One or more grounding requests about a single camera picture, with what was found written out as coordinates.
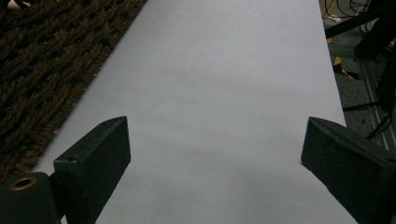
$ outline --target wicker surface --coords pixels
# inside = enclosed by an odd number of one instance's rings
[[[0,183],[36,163],[146,1],[1,6]]]

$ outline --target floor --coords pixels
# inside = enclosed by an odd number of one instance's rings
[[[327,13],[325,1],[320,0],[319,2],[322,11],[323,25],[325,28],[329,28],[342,21],[347,20],[347,18],[340,18],[340,21],[335,21],[334,19],[329,18],[329,14],[337,18],[345,17],[345,14],[343,14],[343,12],[348,15],[356,15],[356,12],[353,9],[359,11],[361,7],[356,4],[350,5],[348,0],[328,0],[326,1],[328,12]],[[359,0],[355,2],[364,4],[366,3],[366,0]],[[371,29],[371,26],[371,23],[367,24],[368,30]],[[363,32],[365,32],[366,27],[362,26],[361,29],[363,30]],[[329,52],[331,54],[332,62],[334,62],[336,56],[339,56],[342,60],[341,66],[344,70],[352,73],[357,73],[362,76],[362,71],[359,67],[359,63],[356,59],[354,59],[353,55],[353,49],[357,46],[361,39],[362,33],[359,28],[352,29],[348,32],[333,37],[332,43],[329,45]],[[378,55],[377,58],[373,59],[370,62],[367,62],[375,70],[374,78],[380,78],[386,61],[387,59],[384,56]],[[367,89],[365,88],[370,83],[367,83],[368,81],[364,80],[364,78],[361,78],[359,80],[353,79],[347,77],[341,72],[334,72],[334,76],[337,82],[343,107],[361,105],[369,103],[371,101],[367,97],[368,93]],[[373,114],[376,112],[375,110],[378,109],[379,108],[369,108],[359,111],[345,112],[346,126],[351,130],[355,131],[356,133],[361,134],[362,136],[369,135],[377,125],[377,123],[373,120]],[[381,138],[385,138],[386,134],[389,136],[389,138],[391,138],[391,131],[386,130],[386,132],[387,133],[384,132],[384,134],[380,134],[379,136],[375,137],[374,141],[377,142],[379,145],[382,145],[383,147],[394,150],[395,144],[393,141],[389,140],[388,144],[381,142]]]

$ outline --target white tabletop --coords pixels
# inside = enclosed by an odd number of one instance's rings
[[[148,0],[35,171],[123,115],[97,223],[356,223],[299,163],[308,117],[345,123],[318,0]]]

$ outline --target woven mat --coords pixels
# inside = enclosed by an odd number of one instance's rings
[[[0,1],[1,184],[36,163],[147,0]]]

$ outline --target white surface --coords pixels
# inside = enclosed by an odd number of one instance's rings
[[[317,0],[149,0],[35,171],[122,115],[97,223],[356,223],[299,163],[309,116],[344,123]]]

